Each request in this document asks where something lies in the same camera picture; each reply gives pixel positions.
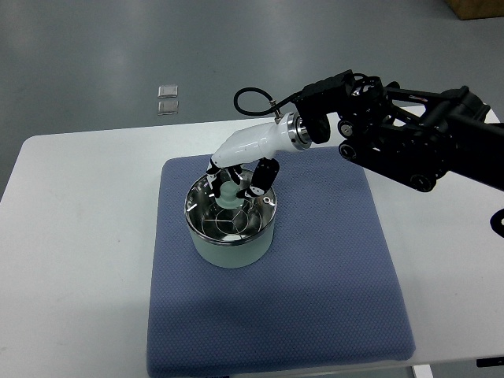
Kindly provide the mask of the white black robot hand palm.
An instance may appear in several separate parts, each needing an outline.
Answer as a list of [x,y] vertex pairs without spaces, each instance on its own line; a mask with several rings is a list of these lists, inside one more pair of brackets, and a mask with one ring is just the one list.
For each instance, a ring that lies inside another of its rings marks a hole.
[[216,167],[232,167],[262,158],[272,159],[279,151],[309,149],[311,138],[297,113],[288,113],[280,121],[257,124],[234,132],[211,157]]

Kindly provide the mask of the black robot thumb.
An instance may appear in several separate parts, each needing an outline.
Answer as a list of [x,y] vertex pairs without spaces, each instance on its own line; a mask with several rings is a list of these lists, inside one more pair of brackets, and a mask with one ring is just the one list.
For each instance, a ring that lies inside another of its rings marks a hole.
[[256,198],[264,195],[271,187],[280,170],[280,164],[275,159],[262,158],[256,166],[250,185],[237,192],[237,198]]

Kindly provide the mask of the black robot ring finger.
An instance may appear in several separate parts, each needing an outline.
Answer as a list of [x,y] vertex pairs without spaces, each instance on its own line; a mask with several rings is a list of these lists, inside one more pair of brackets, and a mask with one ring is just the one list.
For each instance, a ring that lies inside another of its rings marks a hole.
[[207,170],[206,170],[207,175],[215,175],[217,174],[217,165],[213,162],[213,160],[209,161]]

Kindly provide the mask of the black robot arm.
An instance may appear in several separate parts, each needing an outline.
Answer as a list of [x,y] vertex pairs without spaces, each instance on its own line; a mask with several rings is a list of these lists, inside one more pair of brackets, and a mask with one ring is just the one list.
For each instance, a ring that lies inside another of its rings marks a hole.
[[273,122],[233,133],[209,160],[206,179],[216,197],[227,180],[256,162],[252,181],[238,198],[268,191],[279,172],[279,151],[303,151],[331,136],[328,115],[339,117],[340,155],[416,191],[431,191],[448,172],[495,189],[503,187],[503,126],[486,120],[490,106],[467,87],[440,93],[383,84],[378,76],[346,70],[285,98],[295,106]]

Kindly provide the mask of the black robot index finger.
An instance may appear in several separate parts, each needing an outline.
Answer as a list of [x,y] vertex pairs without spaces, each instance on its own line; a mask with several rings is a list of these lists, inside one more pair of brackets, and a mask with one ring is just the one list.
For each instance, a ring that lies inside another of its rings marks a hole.
[[222,184],[223,181],[220,172],[209,175],[209,186],[215,198],[219,198],[221,196]]

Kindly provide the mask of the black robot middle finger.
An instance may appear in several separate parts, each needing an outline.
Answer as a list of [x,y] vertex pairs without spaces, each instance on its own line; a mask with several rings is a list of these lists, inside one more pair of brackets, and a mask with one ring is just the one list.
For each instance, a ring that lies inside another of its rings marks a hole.
[[231,167],[228,167],[228,175],[230,179],[235,183],[235,184],[240,184],[241,183],[241,173],[242,173],[242,166],[241,165],[234,165]]

